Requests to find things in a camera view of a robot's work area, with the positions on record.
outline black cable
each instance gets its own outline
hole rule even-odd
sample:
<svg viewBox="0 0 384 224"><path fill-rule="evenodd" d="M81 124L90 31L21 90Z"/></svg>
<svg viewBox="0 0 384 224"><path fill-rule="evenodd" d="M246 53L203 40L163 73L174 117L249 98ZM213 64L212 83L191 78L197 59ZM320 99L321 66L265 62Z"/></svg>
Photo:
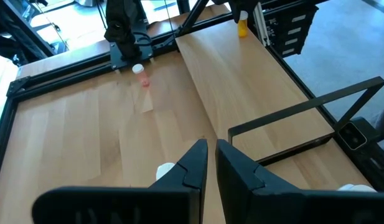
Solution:
<svg viewBox="0 0 384 224"><path fill-rule="evenodd" d="M103 20L103 16L102 16L102 13L100 12L100 8L99 8L99 0L95 0L95 3L96 3L96 6L98 8L98 11L99 11L99 15L100 15L100 19L102 20L102 23L103 23L103 27L105 27L105 29L107 29L107 26L105 24L105 20Z"/></svg>
<svg viewBox="0 0 384 224"><path fill-rule="evenodd" d="M105 14L105 11L103 10L102 5L100 4L100 0L98 0L98 6L100 7L100 10L102 10L103 17L105 17L106 19L106 14Z"/></svg>
<svg viewBox="0 0 384 224"><path fill-rule="evenodd" d="M139 42L141 40L147 40L148 43L145 43L145 44L136 44L137 46L151 46L152 45L152 39L150 38L149 35L145 34L145 33L142 33L142 32L133 32L134 35L141 35L142 37L137 39L136 41Z"/></svg>

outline black metal frame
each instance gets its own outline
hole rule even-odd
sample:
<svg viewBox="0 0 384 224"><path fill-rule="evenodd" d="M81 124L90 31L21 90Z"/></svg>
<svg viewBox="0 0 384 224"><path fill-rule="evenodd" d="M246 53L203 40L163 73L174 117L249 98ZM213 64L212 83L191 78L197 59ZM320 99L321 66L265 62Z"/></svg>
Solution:
<svg viewBox="0 0 384 224"><path fill-rule="evenodd" d="M207 163L207 140L200 139L169 172L148 188L53 189L34 202L33 221L35 224L73 223L73 214L77 213L79 222L76 223L86 220L88 223L203 223ZM85 210L88 210L88 215L80 212ZM119 221L107 215L114 211L118 211L119 219L124 219ZM164 211L171 215L171 221Z"/></svg>
<svg viewBox="0 0 384 224"><path fill-rule="evenodd" d="M305 85L305 83L298 77L298 75L282 59L280 54L277 53L272 46L269 46L266 49L273 56L273 58L276 59L276 61L308 99L316 98L315 94L313 94L313 92ZM323 105L318 106L316 109L331 126L337 123L337 120ZM363 174L363 176L370 182L370 184L377 191L384 191L384 151L381 147L378 144L371 144L365 147L365 150L370 153L351 151L337 133L333 136L333 138L348 158Z"/></svg>
<svg viewBox="0 0 384 224"><path fill-rule="evenodd" d="M55 7L53 9L46 10L46 11L44 11L44 13L53 12L55 10L63 9L64 7L71 6L71 5L74 5L76 3L77 3L76 1L72 1L72 2L64 4L62 6L58 6L58 7Z"/></svg>
<svg viewBox="0 0 384 224"><path fill-rule="evenodd" d="M44 41L30 24L19 14L16 8L9 0L0 0L2 10L11 17L11 19L20 27L20 29L35 43L41 52L47 57L55 55L54 50Z"/></svg>
<svg viewBox="0 0 384 224"><path fill-rule="evenodd" d="M298 189L223 139L217 141L215 162L227 224L384 220L384 193Z"/></svg>
<svg viewBox="0 0 384 224"><path fill-rule="evenodd" d="M232 144L233 137L239 134L246 133L256 128L273 123L275 121L279 121L281 119L301 113L303 111L317 108L318 106L322 106L326 103L330 103L331 101L338 100L343 97L352 95L354 93L358 93L360 91L366 90L360 96L360 98L351 106L351 108L341 117L341 119L338 122L331 124L334 130L333 133L318 137L309 142L304 142L298 146L292 147L290 149L273 154L272 156L268 156L257 161L263 166L270 165L272 163L278 162L282 159L288 158L300 152L304 152L308 149L312 149L314 147L320 146L321 144L327 143L332 137L335 136L336 133L338 133L341 130L342 127L344 127L349 122L352 116L355 115L362 108L362 106L369 99L371 99L372 96L374 96L377 93L378 90L380 90L380 88L383 85L384 85L384 79L382 79L381 77L372 78L367 81L360 82L352 86L348 86L346 88L334 91L332 93L328 93L323 96L311 98L310 100L307 100L297 105L290 106L289 108L268 114L261 118L257 118L252 121L239 124L238 126L234 126L228 129L228 142Z"/></svg>
<svg viewBox="0 0 384 224"><path fill-rule="evenodd" d="M186 19L184 24L174 32L167 32L152 38L152 48L154 57L166 54L174 50L178 50L174 37L185 35L190 32L204 29L209 26L214 26L221 22L229 21L233 18L232 14L228 13L208 19L206 21L200 21L195 23L199 16L199 13L197 12L201 12L207 2L208 0L199 0L194 6L192 12L189 14L188 19ZM263 4L263 7L270 8L274 3L276 3L276 1L268 2L266 4ZM335 130L337 130L341 128L342 125L345 124L345 122L347 122L357 112L357 110L361 108L364 103L369 100L371 96L374 95L375 92L377 92L377 90L384 84L384 81L381 78L374 78L372 80L359 83L354 86L350 86L343 90L336 91L335 93L316 98L313 93L308 89L308 87L305 86L305 84L298 78L298 76L293 72L293 70L291 70L291 68L286 64L286 62L281 58L281 56L279 56L279 54L274 51L272 47L267 47L267 50L272 54L272 56L278 61L280 66L284 68L290 78L310 100L305 103L301 103L295 107L288 108L286 109L286 111L282 110L277 113L268 115L269 117L266 116L264 118L255 120L253 122L255 126L266 124L268 123L268 121L275 121L279 119L278 116L283 118L286 115L292 115L297 112L316 107L319 112L323 115L323 117L327 120L327 122L331 126L333 126ZM57 68L49 72L44 72L40 75L25 77L13 81L9 87L7 93L7 101L4 106L2 117L0 120L0 170L4 159L6 147L9 141L9 136L11 134L12 124L15 119L16 109L20 102L49 93L51 91L58 90L60 88L64 88L66 86L80 83L82 81L97 77L112 70L113 68L110 64L110 53L107 52L92 58L82 60L77 63L67 65L62 68ZM353 107L344 115L343 119L338 123L322 105L324 103L322 100L332 101L364 89L368 89L367 93L361 96L361 98L353 105ZM368 172L367 167L364 166L364 164L362 164L359 159L356 159L355 154L351 154L350 151L346 148L346 146L342 145L342 141L337 136L337 132L323 136L319 139L314 139L310 142L306 142L303 145L297 146L293 149L289 149L288 151L286 151L285 154L276 155L275 157L271 157L266 161L260 162L265 164L268 162L274 162L276 160L284 159L285 157L289 157L301 151L308 150L314 146L324 144L330 138L334 138L337 141L337 143L344 150L346 155L350 157L350 159L354 162L354 164L359 168L359 170L365 175L365 177L370 181L370 183L374 187L378 185L377 183L384 182L384 178L373 180L368 176L368 174L371 172Z"/></svg>

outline white cloth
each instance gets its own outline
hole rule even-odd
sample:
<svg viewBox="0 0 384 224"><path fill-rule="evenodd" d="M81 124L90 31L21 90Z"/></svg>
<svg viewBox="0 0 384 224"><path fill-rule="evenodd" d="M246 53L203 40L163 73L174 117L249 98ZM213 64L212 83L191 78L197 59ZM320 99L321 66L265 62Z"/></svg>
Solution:
<svg viewBox="0 0 384 224"><path fill-rule="evenodd" d="M175 166L172 162L167 162L157 168L156 180L160 179L163 175L168 173Z"/></svg>
<svg viewBox="0 0 384 224"><path fill-rule="evenodd" d="M366 186L366 185L354 185L354 184L346 184L342 187L340 187L338 190L344 190L344 191L360 191L360 192L377 192L373 188Z"/></svg>

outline metal rod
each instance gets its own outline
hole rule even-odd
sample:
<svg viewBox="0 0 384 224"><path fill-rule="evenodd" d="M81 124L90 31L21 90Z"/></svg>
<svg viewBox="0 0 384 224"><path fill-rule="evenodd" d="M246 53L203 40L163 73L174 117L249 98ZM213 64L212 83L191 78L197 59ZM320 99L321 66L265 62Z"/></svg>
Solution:
<svg viewBox="0 0 384 224"><path fill-rule="evenodd" d="M58 90L60 88L64 88L66 86L70 86L70 85L88 80L90 78L97 77L99 75L102 75L102 74L110 72L110 71L112 71L110 64L102 65L100 67L93 68L89 71L80 72L80 73L73 75L71 77L63 78L61 80L57 80L57 81L54 81L52 83L48 83L44 86L38 86L38 87L31 88L31 89L26 90L26 91L21 91L14 96L14 100L17 100L17 101L28 100L30 98L40 96L40 95L49 93L51 91L55 91L55 90Z"/></svg>
<svg viewBox="0 0 384 224"><path fill-rule="evenodd" d="M10 18L19 26L19 28L30 38L33 43L41 50L43 55L51 57L55 55L54 50L49 44L38 35L28 22L18 13L16 8L8 0L0 0L2 8L10 16Z"/></svg>
<svg viewBox="0 0 384 224"><path fill-rule="evenodd" d="M291 80L297 85L297 87L304 93L308 99L316 98L316 95L305 85L305 83L298 77L298 75L291 69L291 67L283 60L282 56L273 48L273 46L265 47L272 57L280 64L283 70L291 78ZM320 114L328 122L330 126L333 126L337 121L330 114L330 112L322 105L318 106Z"/></svg>
<svg viewBox="0 0 384 224"><path fill-rule="evenodd" d="M247 131L251 131L252 129L259 128L261 126L270 124L272 122L278 121L283 118L287 118L288 116L292 116L294 114L298 114L300 112L318 107L320 105L323 105L325 103L329 103L334 100L338 100L340 98L343 98L345 96L349 96L351 94L360 92L362 90L366 90L368 88L375 87L376 92L378 91L378 87L381 88L381 86L384 85L384 79L381 77L375 77L371 78L369 80L360 82L358 84L354 84L352 86L348 86L346 88L343 88L341 90L334 91L332 93L328 93L326 95L313 98L311 100L299 103L294 106L290 106L289 108L268 114L266 116L254 119L252 121L245 122L243 124L239 124L238 126L232 127L228 130L228 135L230 137L229 142L232 141L232 138L236 135L245 133Z"/></svg>
<svg viewBox="0 0 384 224"><path fill-rule="evenodd" d="M13 121L15 120L17 102L8 99L0 122L0 171L6 152L9 136L11 135Z"/></svg>
<svg viewBox="0 0 384 224"><path fill-rule="evenodd" d="M233 19L232 17L232 14L229 12L229 13L226 13L226 14L222 14L222 15L219 15L219 16L215 16L211 19L207 19L207 20L204 20L204 21L198 21L196 22L192 28L189 29L188 32L184 32L184 35L185 34L189 34L191 32L195 32L195 31L198 31L198 30L202 30L202 29L205 29L205 28L208 28L210 26L215 26L219 23L222 23L222 22L226 22L226 21L229 21Z"/></svg>
<svg viewBox="0 0 384 224"><path fill-rule="evenodd" d="M302 143L298 146L294 146L290 149L278 152L278 153L273 154L271 156L267 156L265 158L259 159L259 160L257 160L257 162L259 164L261 164L262 166L268 166L270 164L274 164L275 162L279 162L283 159L287 159L291 156L295 156L295 155L300 154L302 152L305 152L307 150L313 149L317 146L323 145L323 144L327 143L328 141L330 141L330 139L332 137L333 137L333 134L328 134L328 135L325 135L323 137Z"/></svg>
<svg viewBox="0 0 384 224"><path fill-rule="evenodd" d="M95 57L88 58L79 62L71 63L65 67L56 68L49 72L41 73L40 75L30 77L30 80L24 86L25 89L33 87L35 85L39 85L44 82L51 81L56 78L60 78L62 76L71 74L73 72L78 72L80 70L92 67L94 65L98 65L104 62L110 61L110 53L99 54Z"/></svg>
<svg viewBox="0 0 384 224"><path fill-rule="evenodd" d="M380 90L383 85L384 82L381 82L373 87L368 88L334 125L334 131L340 131L340 129L349 122L349 120Z"/></svg>
<svg viewBox="0 0 384 224"><path fill-rule="evenodd" d="M179 14L190 12L190 4L187 0L177 0Z"/></svg>
<svg viewBox="0 0 384 224"><path fill-rule="evenodd" d="M198 0L194 5L193 9L187 16L185 22L179 28L178 37L188 33L189 29L195 24L196 20L199 18L201 13L203 12L205 6L207 5L209 0Z"/></svg>

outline wooden board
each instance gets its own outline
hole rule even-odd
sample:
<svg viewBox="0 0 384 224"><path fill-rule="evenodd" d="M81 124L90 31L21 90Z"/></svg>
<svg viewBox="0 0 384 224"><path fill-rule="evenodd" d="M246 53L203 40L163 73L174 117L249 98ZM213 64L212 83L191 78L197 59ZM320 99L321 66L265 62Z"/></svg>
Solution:
<svg viewBox="0 0 384 224"><path fill-rule="evenodd" d="M345 184L370 186L333 139L266 168L301 189L335 190Z"/></svg>
<svg viewBox="0 0 384 224"><path fill-rule="evenodd" d="M209 6L203 10L200 17L197 20L202 21L202 20L210 19L214 16L222 15L226 12L229 12L229 10L224 5ZM169 32L171 31L171 24L172 24L172 29L175 30L181 24L184 23L188 15L189 13L185 13L179 16L175 16L171 19L155 22L148 29L148 34L151 37L154 37L156 35ZM101 40L88 47L72 50L59 55L54 55L44 60L40 60L34 63L24 65L20 67L17 73L17 78L39 75L49 70L60 68L60 67L69 65L71 63L79 62L81 60L106 53L109 51L109 49L110 49L109 43L107 42L107 40Z"/></svg>
<svg viewBox="0 0 384 224"><path fill-rule="evenodd" d="M231 127L307 100L251 32L239 39L233 21L177 43L218 138L227 139ZM258 160L332 132L313 109L236 136L233 145Z"/></svg>
<svg viewBox="0 0 384 224"><path fill-rule="evenodd" d="M156 169L208 140L205 223L225 223L215 132L180 53L146 65L151 86L112 72L22 102L0 173L0 224L31 224L38 195L64 185L147 187ZM269 169L299 187L367 184L331 141Z"/></svg>

